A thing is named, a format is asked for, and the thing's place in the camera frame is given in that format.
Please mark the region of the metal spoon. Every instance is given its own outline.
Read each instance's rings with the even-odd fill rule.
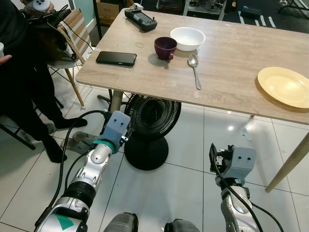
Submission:
[[[196,71],[196,67],[198,65],[198,59],[196,57],[196,55],[194,54],[191,54],[189,56],[189,59],[188,59],[188,64],[193,68],[194,70],[194,76],[195,76],[195,86],[197,87],[197,89],[201,89],[202,86],[201,86],[201,83],[199,82],[199,78],[197,76],[197,71]]]

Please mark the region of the yellow plate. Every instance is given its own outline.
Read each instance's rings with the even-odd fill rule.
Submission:
[[[309,108],[309,80],[289,69],[268,67],[258,76],[261,87],[273,98],[284,104]]]

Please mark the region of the table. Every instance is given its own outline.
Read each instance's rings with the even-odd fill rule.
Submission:
[[[173,101],[309,124],[309,110],[296,109],[268,96],[257,82],[258,72],[269,66],[292,69],[309,76],[307,34],[144,11],[158,22],[144,33],[126,19],[122,10],[76,76],[80,83],[114,89],[111,110],[119,109],[123,91]],[[195,88],[190,52],[176,50],[171,62],[159,60],[157,37],[176,27],[194,27],[206,36],[197,51],[202,89]],[[133,67],[96,64],[100,51],[136,53]],[[308,152],[309,136],[271,182],[274,188]]]

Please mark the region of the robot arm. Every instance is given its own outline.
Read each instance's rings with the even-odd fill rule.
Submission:
[[[98,144],[87,155],[83,167],[79,169],[68,189],[56,201],[49,212],[43,213],[36,224],[35,232],[87,232],[87,219],[93,199],[98,191],[102,174],[112,154],[119,150],[123,134],[130,118],[115,111],[105,126],[104,133],[94,141]],[[123,214],[127,224],[123,223],[119,231],[134,228],[134,215]]]
[[[253,209],[248,199],[249,190],[244,188],[245,177],[254,167],[256,151],[252,148],[228,146],[228,150],[217,152],[211,144],[211,172],[215,172],[214,159],[219,172],[228,185]],[[216,184],[221,187],[221,211],[225,218],[227,232],[259,232],[259,229],[245,205],[226,187],[219,176]]]

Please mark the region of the person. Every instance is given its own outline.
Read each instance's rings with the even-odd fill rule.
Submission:
[[[23,3],[28,4],[29,1],[23,0]],[[27,9],[36,16],[40,14],[34,9]],[[53,9],[51,3],[46,13]],[[35,140],[42,141],[51,162],[60,163],[62,150],[48,134],[46,125],[33,108],[33,102],[58,129],[69,128],[75,118],[64,119],[62,116],[37,38],[11,0],[0,0],[0,42],[4,44],[4,56],[0,58],[0,111]],[[87,121],[81,119],[76,127],[86,125]]]

